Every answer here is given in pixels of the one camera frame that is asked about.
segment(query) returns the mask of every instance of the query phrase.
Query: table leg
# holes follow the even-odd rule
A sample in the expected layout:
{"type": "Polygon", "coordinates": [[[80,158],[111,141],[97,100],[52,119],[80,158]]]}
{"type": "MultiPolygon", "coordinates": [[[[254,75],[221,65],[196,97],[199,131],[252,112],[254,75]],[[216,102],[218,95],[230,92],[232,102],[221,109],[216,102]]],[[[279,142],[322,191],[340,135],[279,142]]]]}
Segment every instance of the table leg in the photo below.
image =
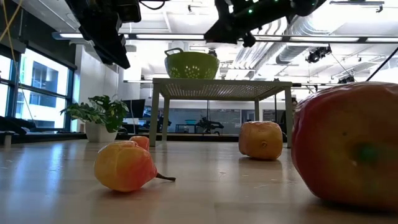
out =
{"type": "Polygon", "coordinates": [[[293,105],[292,90],[290,87],[285,88],[285,105],[286,105],[286,138],[287,147],[292,147],[292,131],[293,131],[293,105]]]}
{"type": "Polygon", "coordinates": [[[156,146],[156,131],[157,131],[157,114],[159,110],[159,84],[154,84],[152,92],[152,109],[150,114],[150,129],[149,129],[149,146],[156,146]]]}
{"type": "Polygon", "coordinates": [[[164,99],[162,141],[167,141],[167,127],[169,126],[170,99],[164,99]]]}
{"type": "Polygon", "coordinates": [[[254,119],[260,121],[260,101],[254,100],[254,119]]]}

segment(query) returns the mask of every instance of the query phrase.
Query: wooden floor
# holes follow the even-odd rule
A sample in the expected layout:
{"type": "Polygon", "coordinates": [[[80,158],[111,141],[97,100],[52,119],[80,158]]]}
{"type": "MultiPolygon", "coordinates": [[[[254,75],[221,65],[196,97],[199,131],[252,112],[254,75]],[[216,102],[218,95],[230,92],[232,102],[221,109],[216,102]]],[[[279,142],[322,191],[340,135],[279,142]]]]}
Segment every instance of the wooden floor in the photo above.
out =
{"type": "Polygon", "coordinates": [[[0,149],[0,223],[398,223],[391,214],[326,205],[295,171],[289,150],[252,161],[236,143],[169,142],[152,150],[159,172],[119,194],[93,175],[104,144],[67,141],[0,149]]]}

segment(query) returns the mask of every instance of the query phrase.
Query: metal table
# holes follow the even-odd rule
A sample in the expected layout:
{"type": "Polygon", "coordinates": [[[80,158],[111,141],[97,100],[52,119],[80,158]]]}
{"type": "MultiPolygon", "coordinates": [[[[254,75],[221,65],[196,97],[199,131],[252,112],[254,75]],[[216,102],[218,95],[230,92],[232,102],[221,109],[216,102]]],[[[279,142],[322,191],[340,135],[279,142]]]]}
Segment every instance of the metal table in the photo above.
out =
{"type": "MultiPolygon", "coordinates": [[[[291,147],[292,145],[293,109],[291,82],[154,78],[153,84],[152,114],[149,131],[150,146],[156,146],[160,94],[164,97],[163,127],[167,127],[170,100],[253,101],[254,117],[256,121],[259,121],[259,102],[282,91],[285,91],[287,147],[291,147]]],[[[162,130],[162,140],[167,140],[167,128],[162,130]]]]}

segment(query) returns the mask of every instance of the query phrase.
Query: ventilation pipe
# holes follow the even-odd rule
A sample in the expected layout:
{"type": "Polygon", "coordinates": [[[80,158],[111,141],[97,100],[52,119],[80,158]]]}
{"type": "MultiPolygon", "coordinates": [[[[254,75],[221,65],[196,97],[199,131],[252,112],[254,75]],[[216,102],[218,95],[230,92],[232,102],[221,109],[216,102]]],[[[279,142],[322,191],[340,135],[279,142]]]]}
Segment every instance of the ventilation pipe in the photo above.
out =
{"type": "MultiPolygon", "coordinates": [[[[285,35],[330,35],[345,23],[345,19],[335,15],[334,6],[324,4],[307,17],[297,17],[285,30],[285,35]]],[[[267,63],[287,65],[309,46],[288,46],[285,43],[274,43],[260,61],[254,66],[256,72],[267,63]]]]}

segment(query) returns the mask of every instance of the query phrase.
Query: fluorescent light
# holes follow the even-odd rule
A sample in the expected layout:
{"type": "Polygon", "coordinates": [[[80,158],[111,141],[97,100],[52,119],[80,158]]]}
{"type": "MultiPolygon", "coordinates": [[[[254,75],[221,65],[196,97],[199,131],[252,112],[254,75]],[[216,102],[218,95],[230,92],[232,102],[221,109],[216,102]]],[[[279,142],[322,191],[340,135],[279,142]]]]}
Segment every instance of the fluorescent light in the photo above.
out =
{"type": "Polygon", "coordinates": [[[189,50],[206,51],[206,50],[208,50],[208,47],[205,47],[205,46],[189,46],[189,50]]]}
{"type": "Polygon", "coordinates": [[[359,37],[291,37],[290,41],[297,42],[357,42],[359,37]]]}
{"type": "Polygon", "coordinates": [[[68,39],[82,39],[83,38],[82,34],[60,34],[60,36],[63,38],[68,38],[68,39]]]}
{"type": "Polygon", "coordinates": [[[261,35],[255,35],[254,36],[256,40],[262,40],[262,41],[281,41],[282,37],[273,37],[273,36],[261,36],[261,35]]]}
{"type": "Polygon", "coordinates": [[[152,83],[152,81],[151,80],[130,80],[130,81],[125,81],[125,82],[128,82],[128,83],[152,83]]]}
{"type": "Polygon", "coordinates": [[[398,37],[370,37],[366,42],[398,42],[398,37]]]}
{"type": "Polygon", "coordinates": [[[204,36],[201,34],[137,34],[137,39],[162,39],[162,40],[203,40],[204,36]]]}
{"type": "Polygon", "coordinates": [[[328,47],[328,44],[318,44],[318,43],[286,43],[287,46],[292,47],[328,47]]]}

